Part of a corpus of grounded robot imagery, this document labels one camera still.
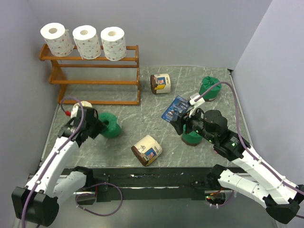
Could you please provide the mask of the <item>white dotted roll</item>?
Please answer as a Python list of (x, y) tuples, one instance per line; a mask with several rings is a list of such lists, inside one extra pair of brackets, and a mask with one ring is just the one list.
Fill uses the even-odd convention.
[(105, 57), (110, 61), (119, 61), (126, 57), (124, 31), (120, 27), (107, 27), (101, 31), (101, 41)]
[(96, 29), (90, 25), (75, 28), (72, 32), (77, 50), (82, 59), (96, 59), (102, 53)]
[(66, 57), (72, 53), (74, 44), (69, 31), (62, 24), (48, 23), (40, 30), (40, 33), (52, 55)]

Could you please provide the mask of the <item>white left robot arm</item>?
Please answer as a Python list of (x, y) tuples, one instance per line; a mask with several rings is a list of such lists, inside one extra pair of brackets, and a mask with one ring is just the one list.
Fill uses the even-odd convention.
[(60, 129), (55, 145), (40, 169), (24, 187), (16, 187), (12, 192), (14, 211), (21, 227), (24, 228), (27, 222), (50, 226), (60, 205), (73, 192), (93, 188), (93, 171), (86, 167), (75, 167), (61, 181), (59, 177), (82, 143), (88, 138), (95, 139), (105, 128), (96, 109), (80, 106), (76, 115)]

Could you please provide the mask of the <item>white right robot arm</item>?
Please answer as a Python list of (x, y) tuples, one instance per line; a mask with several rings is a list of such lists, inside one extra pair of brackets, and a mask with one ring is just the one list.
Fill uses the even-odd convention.
[(237, 133), (228, 129), (228, 121), (218, 110), (198, 109), (175, 114), (170, 121), (177, 134), (195, 132), (213, 144), (217, 154), (248, 173), (253, 181), (215, 165), (209, 170), (205, 184), (212, 189), (234, 190), (259, 203), (276, 221), (288, 224), (298, 216), (304, 200), (303, 185), (288, 181), (257, 154), (255, 149)]

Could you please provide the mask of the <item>orange wooden shelf rack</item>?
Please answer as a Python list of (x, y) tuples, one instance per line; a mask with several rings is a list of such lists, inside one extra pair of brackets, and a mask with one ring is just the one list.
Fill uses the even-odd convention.
[(52, 65), (48, 81), (59, 85), (58, 102), (75, 104), (71, 96), (78, 89), (83, 92), (82, 98), (93, 105), (139, 105), (139, 47), (127, 46), (126, 49), (128, 57), (110, 62), (104, 56), (82, 59), (76, 47), (67, 57), (55, 57), (44, 44), (39, 59), (49, 60)]

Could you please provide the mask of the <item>blue razor blister pack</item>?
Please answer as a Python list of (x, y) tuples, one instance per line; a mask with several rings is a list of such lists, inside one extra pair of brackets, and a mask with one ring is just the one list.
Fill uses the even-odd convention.
[(161, 117), (167, 122), (170, 122), (171, 120), (177, 120), (178, 115), (185, 113), (188, 108), (188, 100), (182, 98), (181, 96), (177, 96)]

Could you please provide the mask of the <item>cream wrapped roll left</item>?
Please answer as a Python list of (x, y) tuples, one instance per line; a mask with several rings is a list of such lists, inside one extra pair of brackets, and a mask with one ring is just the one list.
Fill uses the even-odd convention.
[(93, 107), (92, 104), (91, 104), (90, 102), (88, 102), (88, 101), (81, 101), (81, 102), (78, 102), (78, 103), (74, 104), (74, 105), (73, 105), (73, 109), (74, 109), (74, 108), (79, 108), (80, 106), (83, 106), (83, 107), (90, 107), (90, 108)]

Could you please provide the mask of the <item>cream wrapped roll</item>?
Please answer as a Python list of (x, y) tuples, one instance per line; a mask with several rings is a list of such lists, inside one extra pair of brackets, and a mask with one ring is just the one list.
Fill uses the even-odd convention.
[(149, 166), (162, 153), (160, 144), (150, 135), (146, 135), (131, 147), (135, 157), (143, 166)]
[(74, 104), (74, 105), (73, 105), (73, 109), (74, 109), (74, 108), (79, 108), (80, 106), (83, 106), (83, 107), (90, 107), (90, 108), (93, 107), (92, 104), (91, 104), (90, 102), (88, 102), (88, 101), (81, 101), (81, 102), (78, 102), (78, 103)]

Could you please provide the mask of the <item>cream wrapped roll front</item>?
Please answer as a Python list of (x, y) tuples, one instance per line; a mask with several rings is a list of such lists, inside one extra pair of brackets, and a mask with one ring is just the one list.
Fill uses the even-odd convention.
[(143, 166), (149, 166), (162, 153), (160, 144), (150, 135), (146, 135), (131, 147), (135, 157)]

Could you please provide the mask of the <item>cartoon wrapped roll back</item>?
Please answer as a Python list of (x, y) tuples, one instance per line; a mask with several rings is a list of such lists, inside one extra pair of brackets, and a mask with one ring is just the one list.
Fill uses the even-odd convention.
[(171, 91), (169, 74), (150, 75), (150, 85), (153, 94), (167, 94)]

